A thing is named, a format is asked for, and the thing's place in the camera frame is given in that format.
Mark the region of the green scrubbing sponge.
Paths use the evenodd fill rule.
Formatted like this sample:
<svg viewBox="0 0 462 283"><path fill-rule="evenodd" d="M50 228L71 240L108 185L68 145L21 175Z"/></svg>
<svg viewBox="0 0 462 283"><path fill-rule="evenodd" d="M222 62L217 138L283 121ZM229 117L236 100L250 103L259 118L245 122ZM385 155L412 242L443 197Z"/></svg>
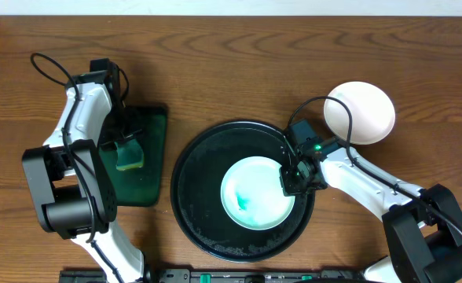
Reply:
<svg viewBox="0 0 462 283"><path fill-rule="evenodd" d="M143 167L145 162L144 151L137 139L125 142L116 142L116 169L128 171L130 169Z"/></svg>

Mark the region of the light green plate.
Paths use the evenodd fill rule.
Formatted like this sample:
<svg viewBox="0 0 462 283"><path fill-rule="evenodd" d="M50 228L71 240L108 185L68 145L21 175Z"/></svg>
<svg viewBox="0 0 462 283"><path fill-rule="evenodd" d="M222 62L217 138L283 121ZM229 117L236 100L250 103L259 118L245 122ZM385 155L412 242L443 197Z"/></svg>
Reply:
<svg viewBox="0 0 462 283"><path fill-rule="evenodd" d="M226 214L236 224L249 230L268 230L290 215L295 198L284 195L280 168L273 159L251 156L228 169L220 197Z"/></svg>

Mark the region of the white plate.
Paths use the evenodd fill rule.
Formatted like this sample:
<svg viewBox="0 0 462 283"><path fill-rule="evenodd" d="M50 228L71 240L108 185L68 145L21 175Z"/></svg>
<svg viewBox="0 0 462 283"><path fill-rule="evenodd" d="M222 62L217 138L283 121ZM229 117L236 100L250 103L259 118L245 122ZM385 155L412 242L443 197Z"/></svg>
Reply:
<svg viewBox="0 0 462 283"><path fill-rule="evenodd" d="M328 96L341 101L350 110L352 144L370 145L383 140L392 131L394 105L379 87L360 81L347 82L338 85ZM349 117L340 103L325 100L324 120L332 133L343 140L347 138Z"/></svg>

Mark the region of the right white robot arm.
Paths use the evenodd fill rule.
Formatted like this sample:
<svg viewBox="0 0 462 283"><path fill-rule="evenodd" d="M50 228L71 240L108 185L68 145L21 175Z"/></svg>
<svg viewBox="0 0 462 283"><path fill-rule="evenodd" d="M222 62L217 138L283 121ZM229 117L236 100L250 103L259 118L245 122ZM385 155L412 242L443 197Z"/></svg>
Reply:
<svg viewBox="0 0 462 283"><path fill-rule="evenodd" d="M323 139L305 121L284 131L288 163L280 169L284 195L332 187L383 224L389 254L366 267L369 282L456 282L462 279L462 211L442 185L424 189L369 163L337 137Z"/></svg>

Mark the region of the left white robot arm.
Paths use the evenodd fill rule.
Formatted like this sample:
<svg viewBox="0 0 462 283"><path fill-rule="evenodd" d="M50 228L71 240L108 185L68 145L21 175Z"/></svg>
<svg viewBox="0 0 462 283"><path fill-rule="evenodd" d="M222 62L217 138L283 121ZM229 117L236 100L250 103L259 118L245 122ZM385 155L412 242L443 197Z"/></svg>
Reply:
<svg viewBox="0 0 462 283"><path fill-rule="evenodd" d="M85 249L107 282L148 282L144 253L134 247L116 219L118 201L100 149L132 139L132 122L120 86L124 71L108 58L90 70L68 75L67 97L53 133L28 149L22 166L39 225Z"/></svg>

